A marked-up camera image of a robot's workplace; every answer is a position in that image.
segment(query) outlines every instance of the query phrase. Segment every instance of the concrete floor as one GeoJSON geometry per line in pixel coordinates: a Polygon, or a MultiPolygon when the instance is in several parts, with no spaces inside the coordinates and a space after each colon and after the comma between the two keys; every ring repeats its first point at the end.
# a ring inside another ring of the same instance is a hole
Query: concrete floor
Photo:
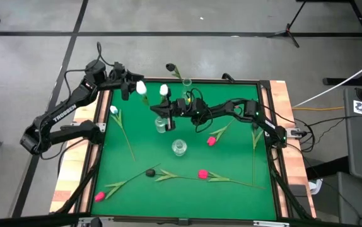
{"type": "MultiPolygon", "coordinates": [[[[0,31],[73,31],[82,0],[0,0],[0,31]]],[[[357,1],[362,11],[362,1],[357,1]]],[[[300,7],[294,0],[94,0],[89,1],[81,32],[276,32],[300,7]]],[[[361,32],[350,4],[307,3],[294,32],[361,32]]],[[[22,132],[42,114],[70,37],[0,37],[0,218],[10,215],[29,154],[18,144],[22,132]]],[[[96,42],[109,62],[119,61],[147,77],[167,77],[174,62],[185,76],[276,79],[288,84],[297,104],[326,90],[322,78],[347,78],[362,68],[362,38],[240,37],[78,37],[68,69],[83,68],[96,57],[96,42]]],[[[70,74],[76,87],[82,74],[70,74]]],[[[343,106],[342,88],[307,107],[343,106]]],[[[65,87],[60,100],[67,96],[65,87]]],[[[295,112],[311,123],[343,116],[343,111],[295,112]]],[[[62,124],[72,119],[66,117],[62,124]]],[[[334,123],[316,126],[317,137],[334,123]]],[[[57,152],[57,147],[48,154],[57,152]]],[[[345,125],[324,136],[312,153],[314,162],[347,154],[345,125]]],[[[40,161],[23,211],[47,214],[56,183],[57,160],[40,161]]]]}

